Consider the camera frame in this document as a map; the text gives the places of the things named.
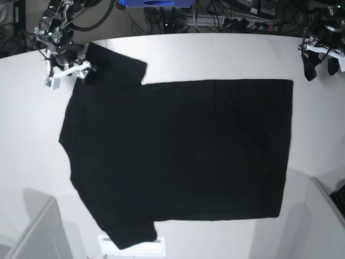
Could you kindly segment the black T-shirt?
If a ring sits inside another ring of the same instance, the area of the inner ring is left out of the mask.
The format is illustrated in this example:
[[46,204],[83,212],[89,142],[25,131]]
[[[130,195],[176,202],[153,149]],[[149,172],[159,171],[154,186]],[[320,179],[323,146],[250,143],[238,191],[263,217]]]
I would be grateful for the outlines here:
[[119,249],[154,223],[277,217],[291,143],[293,82],[142,85],[146,63],[91,44],[59,141],[71,183]]

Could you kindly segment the blue box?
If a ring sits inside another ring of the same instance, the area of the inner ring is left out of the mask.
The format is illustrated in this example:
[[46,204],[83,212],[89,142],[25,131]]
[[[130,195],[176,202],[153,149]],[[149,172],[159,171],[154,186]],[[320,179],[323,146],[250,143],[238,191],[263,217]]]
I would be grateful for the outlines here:
[[119,2],[127,8],[189,8],[194,0],[123,0]]

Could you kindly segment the black keyboard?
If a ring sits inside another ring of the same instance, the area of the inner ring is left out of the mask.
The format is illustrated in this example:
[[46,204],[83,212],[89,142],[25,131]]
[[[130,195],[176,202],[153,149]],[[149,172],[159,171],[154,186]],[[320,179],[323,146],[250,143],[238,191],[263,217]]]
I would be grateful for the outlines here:
[[338,210],[345,216],[345,186],[331,193],[330,197],[337,206]]

